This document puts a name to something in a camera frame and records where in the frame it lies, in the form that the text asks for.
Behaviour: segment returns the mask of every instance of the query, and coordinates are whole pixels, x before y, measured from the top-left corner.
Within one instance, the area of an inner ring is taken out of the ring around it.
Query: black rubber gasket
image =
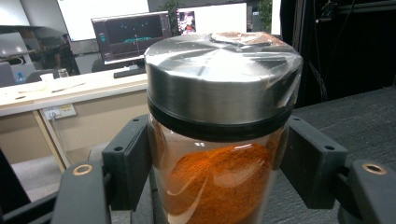
[[[148,109],[151,115],[169,130],[190,138],[210,142],[239,142],[263,137],[282,127],[288,120],[292,110],[292,108],[287,109],[270,119],[259,122],[218,125],[175,118],[161,111],[149,98]]]

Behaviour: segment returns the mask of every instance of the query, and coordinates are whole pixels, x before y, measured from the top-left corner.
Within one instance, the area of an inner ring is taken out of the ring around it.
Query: stainless steel lid
[[[172,37],[149,47],[145,60],[156,119],[161,113],[171,120],[160,120],[167,126],[182,121],[223,128],[288,117],[303,62],[266,33]]]

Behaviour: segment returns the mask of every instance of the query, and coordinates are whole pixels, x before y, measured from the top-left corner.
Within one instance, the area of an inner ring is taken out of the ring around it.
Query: computer monitor
[[[227,4],[177,9],[178,30],[182,35],[247,31],[247,4]]]
[[[141,65],[146,49],[171,37],[167,11],[92,19],[104,64]]]

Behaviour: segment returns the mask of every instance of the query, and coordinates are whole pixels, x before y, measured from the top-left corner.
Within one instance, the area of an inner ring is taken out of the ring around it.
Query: monitor screen
[[[149,12],[148,0],[57,0],[71,41],[95,39],[91,19]]]
[[[92,19],[105,64],[138,61],[155,42],[172,36],[167,11]]]
[[[182,35],[247,31],[247,4],[210,7],[184,7],[177,10],[178,30]]]

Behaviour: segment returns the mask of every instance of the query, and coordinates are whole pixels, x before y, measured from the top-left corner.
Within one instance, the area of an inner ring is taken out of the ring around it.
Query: wall outlet
[[[46,119],[52,119],[55,116],[56,119],[75,116],[76,110],[72,104],[58,105],[43,109]]]

